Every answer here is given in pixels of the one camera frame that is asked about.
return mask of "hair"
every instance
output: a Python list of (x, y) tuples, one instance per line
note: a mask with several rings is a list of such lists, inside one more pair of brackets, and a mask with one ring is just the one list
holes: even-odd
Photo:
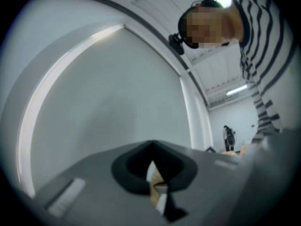
[[(201, 1), (202, 7), (207, 8), (222, 8), (222, 5), (214, 0), (203, 0)], [(179, 23), (178, 23), (178, 30), (179, 34), (182, 37), (183, 41), (191, 48), (198, 48), (198, 43), (189, 43), (187, 42), (187, 24), (186, 24), (186, 18), (187, 14), (193, 10), (196, 10), (197, 7), (193, 6), (186, 10), (186, 12), (180, 17)]]

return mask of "striped shirt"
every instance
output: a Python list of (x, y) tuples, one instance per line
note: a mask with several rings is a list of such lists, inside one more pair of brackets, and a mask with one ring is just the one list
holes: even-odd
[(272, 0), (233, 0), (244, 39), (241, 72), (258, 114), (253, 140), (300, 126), (300, 48)]

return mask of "fluorescent light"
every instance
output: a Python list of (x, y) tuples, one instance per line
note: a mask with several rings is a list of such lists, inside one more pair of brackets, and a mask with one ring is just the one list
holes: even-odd
[(232, 4), (232, 0), (215, 0), (215, 1), (219, 2), (223, 8), (228, 8)]
[(247, 88), (247, 85), (243, 85), (243, 86), (238, 87), (236, 89), (230, 90), (229, 92), (227, 92), (227, 96), (233, 95), (233, 94), (235, 94), (237, 92), (240, 92), (240, 91), (242, 91), (242, 90), (244, 90), (246, 88)]

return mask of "headset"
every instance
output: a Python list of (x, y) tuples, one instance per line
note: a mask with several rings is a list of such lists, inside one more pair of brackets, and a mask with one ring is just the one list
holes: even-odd
[(215, 0), (197, 0), (194, 1), (190, 8), (187, 9), (183, 15), (180, 17), (178, 22), (178, 33), (171, 34), (168, 36), (169, 45), (179, 54), (184, 54), (183, 42), (190, 48), (198, 48), (198, 43), (192, 43), (187, 40), (187, 34), (182, 30), (181, 24), (184, 19), (186, 19), (187, 14), (193, 10), (196, 10), (198, 7), (212, 7), (212, 8), (222, 8), (222, 5)]

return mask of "person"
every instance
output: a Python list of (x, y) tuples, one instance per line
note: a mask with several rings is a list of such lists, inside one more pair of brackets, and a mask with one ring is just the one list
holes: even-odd
[(240, 46), (240, 68), (258, 114), (252, 143), (301, 125), (301, 53), (282, 12), (272, 0), (196, 1), (180, 18), (182, 40), (191, 48)]
[(226, 152), (234, 151), (234, 144), (235, 144), (234, 134), (235, 132), (231, 128), (229, 128), (228, 126), (224, 126), (223, 135), (224, 135), (224, 141), (226, 146)]

